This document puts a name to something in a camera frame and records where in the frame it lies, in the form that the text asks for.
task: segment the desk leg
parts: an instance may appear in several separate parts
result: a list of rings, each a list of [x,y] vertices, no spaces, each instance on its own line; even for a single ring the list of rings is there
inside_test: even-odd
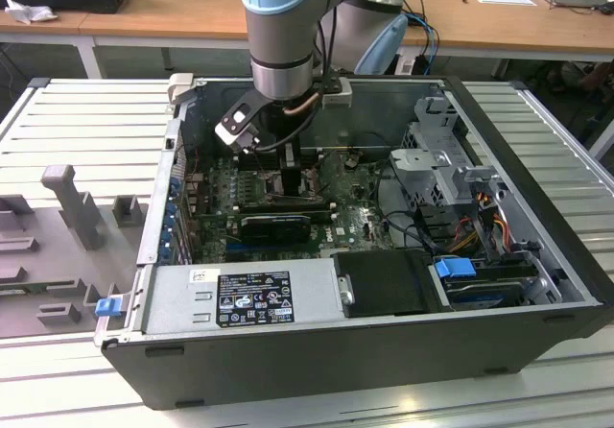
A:
[[[614,96],[610,97],[610,100],[605,103],[605,106],[595,117],[598,122],[608,118],[611,120],[610,124],[605,128],[605,131],[603,131],[588,151],[593,157],[601,161],[603,155],[605,155],[612,144],[614,144]]]
[[[105,69],[96,58],[94,39],[91,36],[78,36],[75,40],[75,46],[81,56],[81,62],[85,68],[87,78],[90,80],[106,78]]]
[[[508,72],[509,59],[498,59],[493,66],[490,76],[496,80],[504,80]]]
[[[173,71],[173,61],[171,60],[171,50],[168,47],[162,48],[162,61],[164,62],[164,69],[166,71]]]

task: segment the crumpled paper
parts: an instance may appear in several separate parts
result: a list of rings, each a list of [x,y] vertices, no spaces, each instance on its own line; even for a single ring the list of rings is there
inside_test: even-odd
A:
[[[8,13],[18,22],[27,23],[45,22],[47,20],[55,20],[57,15],[47,6],[26,6],[19,4],[13,0],[7,0],[8,6],[4,8],[4,12]]]

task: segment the side panel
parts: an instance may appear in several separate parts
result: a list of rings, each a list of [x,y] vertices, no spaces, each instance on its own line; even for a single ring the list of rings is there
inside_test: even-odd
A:
[[[103,354],[148,407],[168,410],[514,373],[600,310],[111,343]]]

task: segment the blue drive latch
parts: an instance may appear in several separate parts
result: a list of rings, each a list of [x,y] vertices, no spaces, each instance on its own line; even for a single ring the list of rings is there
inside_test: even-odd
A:
[[[468,258],[442,258],[436,262],[435,269],[440,278],[476,276],[476,269]]]

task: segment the yellow wire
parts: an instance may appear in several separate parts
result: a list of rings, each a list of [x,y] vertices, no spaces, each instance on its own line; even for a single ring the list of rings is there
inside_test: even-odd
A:
[[[458,244],[456,244],[453,248],[450,249],[451,252],[455,252],[457,250],[460,250],[462,248],[464,248],[465,246],[468,246],[469,244],[471,244],[473,241],[475,241],[475,239],[478,237],[478,233],[476,231],[474,231],[473,233],[471,233],[466,239],[460,241]]]

